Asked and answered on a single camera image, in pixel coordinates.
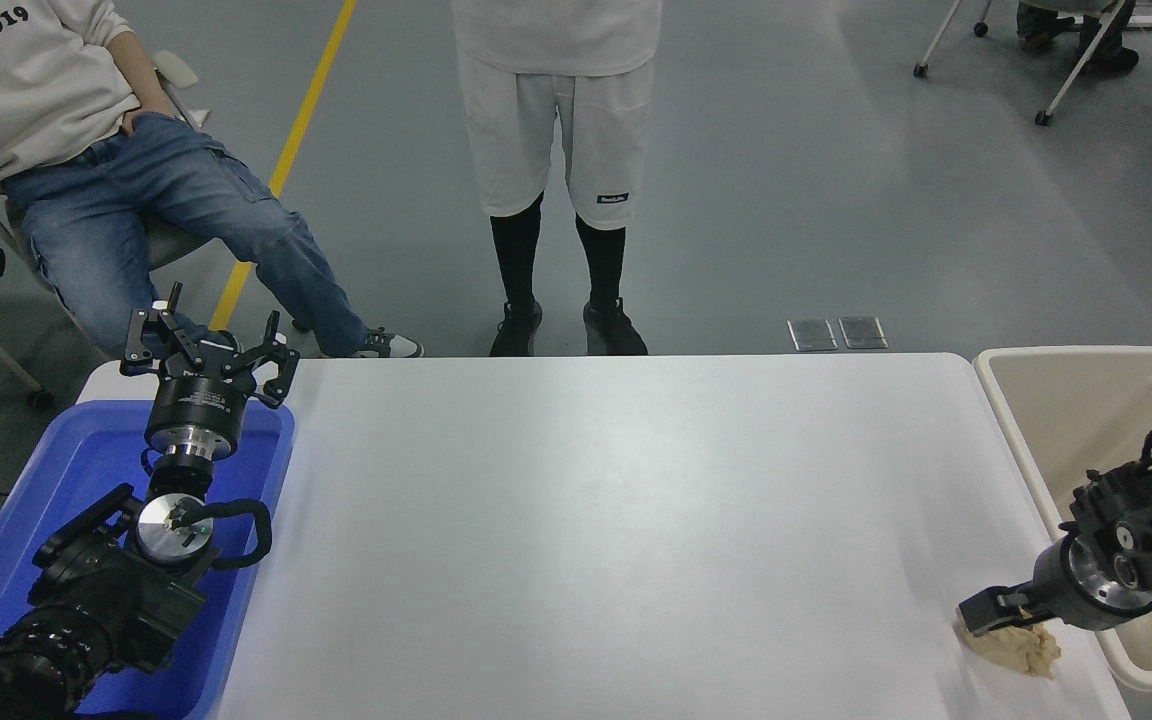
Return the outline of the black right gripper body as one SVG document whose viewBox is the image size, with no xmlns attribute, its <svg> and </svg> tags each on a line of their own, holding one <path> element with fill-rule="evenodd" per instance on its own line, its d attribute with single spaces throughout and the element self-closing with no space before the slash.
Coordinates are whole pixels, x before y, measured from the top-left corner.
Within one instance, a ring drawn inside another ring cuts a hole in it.
<svg viewBox="0 0 1152 720">
<path fill-rule="evenodd" d="M 1033 602 L 1037 609 L 1068 626 L 1100 632 L 1102 602 L 1094 597 L 1100 570 L 1091 552 L 1075 536 L 1066 536 L 1039 553 L 1033 566 Z"/>
</svg>

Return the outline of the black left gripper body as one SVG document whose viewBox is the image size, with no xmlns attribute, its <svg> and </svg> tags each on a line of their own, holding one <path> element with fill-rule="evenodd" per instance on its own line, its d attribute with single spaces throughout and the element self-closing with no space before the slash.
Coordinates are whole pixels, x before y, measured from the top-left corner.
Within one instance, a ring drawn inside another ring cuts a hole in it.
<svg viewBox="0 0 1152 720">
<path fill-rule="evenodd" d="M 147 445 L 177 445 L 192 430 L 206 430 L 223 445 L 237 445 L 248 397 L 256 391 L 250 370 L 227 377 L 194 372 L 184 361 L 165 361 L 157 369 L 154 406 L 147 415 Z"/>
</svg>

